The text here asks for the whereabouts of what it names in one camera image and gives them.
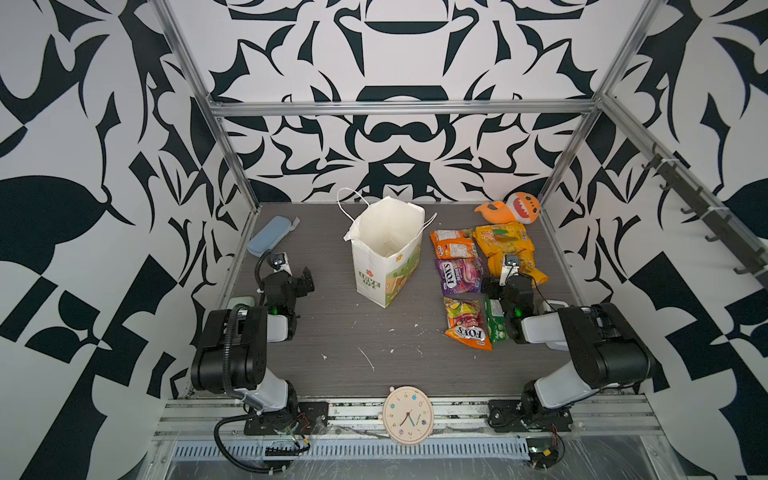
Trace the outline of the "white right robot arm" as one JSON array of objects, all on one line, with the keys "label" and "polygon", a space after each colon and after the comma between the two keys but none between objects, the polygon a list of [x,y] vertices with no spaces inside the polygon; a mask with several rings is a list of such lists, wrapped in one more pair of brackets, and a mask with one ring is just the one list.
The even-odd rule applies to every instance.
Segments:
[{"label": "white right robot arm", "polygon": [[483,279],[481,292],[496,300],[509,337],[518,344],[564,349],[570,360],[528,382],[517,400],[489,402],[488,424],[497,432],[570,428],[570,408],[605,390],[634,388],[654,376],[658,362],[612,303],[533,309],[525,275]]}]

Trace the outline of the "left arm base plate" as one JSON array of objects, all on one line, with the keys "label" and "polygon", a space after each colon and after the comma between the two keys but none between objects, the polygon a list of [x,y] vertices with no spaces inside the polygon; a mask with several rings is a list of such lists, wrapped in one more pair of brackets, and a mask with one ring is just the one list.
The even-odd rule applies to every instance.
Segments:
[{"label": "left arm base plate", "polygon": [[299,402],[280,411],[256,415],[245,423],[246,436],[309,435],[327,425],[328,402]]}]

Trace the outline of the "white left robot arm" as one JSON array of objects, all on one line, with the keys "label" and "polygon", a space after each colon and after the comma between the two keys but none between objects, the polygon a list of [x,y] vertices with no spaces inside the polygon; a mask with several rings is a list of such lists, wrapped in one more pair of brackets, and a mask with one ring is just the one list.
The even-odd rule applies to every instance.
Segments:
[{"label": "white left robot arm", "polygon": [[213,426],[213,441],[224,459],[250,474],[277,475],[287,471],[293,461],[243,460],[225,445],[221,430],[241,422],[255,427],[258,434],[290,437],[291,448],[266,447],[264,455],[293,457],[309,450],[309,440],[299,432],[302,412],[295,387],[268,368],[267,354],[270,344],[294,338],[297,300],[313,292],[315,285],[309,268],[295,276],[288,255],[271,250],[259,257],[254,278],[260,294],[256,304],[240,302],[208,314],[190,376],[194,390],[224,394],[244,408],[243,413],[220,419]]}]

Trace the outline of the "yellow snack packet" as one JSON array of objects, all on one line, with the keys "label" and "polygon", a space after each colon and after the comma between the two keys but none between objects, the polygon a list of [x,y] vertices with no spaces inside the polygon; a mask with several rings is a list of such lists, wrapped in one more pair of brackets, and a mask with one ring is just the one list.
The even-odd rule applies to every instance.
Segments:
[{"label": "yellow snack packet", "polygon": [[[488,258],[488,268],[491,276],[499,279],[506,277],[504,270],[505,256],[506,253],[496,253],[492,254]],[[535,282],[537,285],[542,285],[549,281],[549,277],[536,267],[534,256],[531,251],[519,250],[512,253],[512,256],[514,257],[516,264],[519,267],[519,272],[521,274],[531,276],[533,278],[533,282]]]},{"label": "yellow snack packet", "polygon": [[519,222],[478,226],[473,230],[472,236],[487,258],[499,254],[535,251],[525,226]]}]

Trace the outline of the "white green paper bag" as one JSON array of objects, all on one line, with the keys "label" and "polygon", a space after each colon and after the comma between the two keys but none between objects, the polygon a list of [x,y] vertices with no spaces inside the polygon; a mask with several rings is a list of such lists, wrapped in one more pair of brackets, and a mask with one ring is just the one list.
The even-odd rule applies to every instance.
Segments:
[{"label": "white green paper bag", "polygon": [[419,265],[423,234],[437,218],[413,203],[385,197],[366,201],[343,240],[351,244],[357,292],[391,305]]}]

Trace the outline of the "orange fruits candy packet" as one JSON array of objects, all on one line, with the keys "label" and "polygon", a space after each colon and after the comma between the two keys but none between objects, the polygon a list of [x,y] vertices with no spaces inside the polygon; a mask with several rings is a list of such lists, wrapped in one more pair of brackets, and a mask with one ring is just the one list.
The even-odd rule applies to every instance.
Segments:
[{"label": "orange fruits candy packet", "polygon": [[443,304],[447,317],[444,334],[447,337],[476,350],[492,350],[479,301],[444,297]]}]

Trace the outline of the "purple berries candy packet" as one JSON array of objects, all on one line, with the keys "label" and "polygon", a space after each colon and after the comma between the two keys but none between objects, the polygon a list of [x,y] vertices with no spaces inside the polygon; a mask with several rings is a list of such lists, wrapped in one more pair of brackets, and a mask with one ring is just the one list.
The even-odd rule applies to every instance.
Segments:
[{"label": "purple berries candy packet", "polygon": [[435,266],[444,296],[481,291],[483,268],[478,258],[436,259]]}]

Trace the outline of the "orange snack packet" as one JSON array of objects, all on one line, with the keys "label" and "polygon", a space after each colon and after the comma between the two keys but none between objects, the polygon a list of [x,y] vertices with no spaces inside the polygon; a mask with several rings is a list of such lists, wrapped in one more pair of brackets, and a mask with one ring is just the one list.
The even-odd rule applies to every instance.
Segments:
[{"label": "orange snack packet", "polygon": [[430,239],[435,255],[440,260],[478,257],[475,242],[466,230],[433,230]]}]

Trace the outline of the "green snack packet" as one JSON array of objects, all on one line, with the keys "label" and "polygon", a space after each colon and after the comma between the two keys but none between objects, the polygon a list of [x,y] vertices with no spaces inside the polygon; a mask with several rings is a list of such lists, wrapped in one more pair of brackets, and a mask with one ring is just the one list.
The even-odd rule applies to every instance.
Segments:
[{"label": "green snack packet", "polygon": [[492,345],[509,339],[504,311],[499,300],[485,299],[485,318],[488,327],[488,337]]}]

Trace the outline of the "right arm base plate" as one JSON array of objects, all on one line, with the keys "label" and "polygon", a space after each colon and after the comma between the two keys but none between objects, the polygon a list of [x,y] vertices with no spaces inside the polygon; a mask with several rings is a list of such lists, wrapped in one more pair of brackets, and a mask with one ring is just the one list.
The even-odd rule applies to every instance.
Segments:
[{"label": "right arm base plate", "polygon": [[568,408],[547,409],[532,397],[490,400],[487,424],[497,433],[569,432],[573,418]]}]

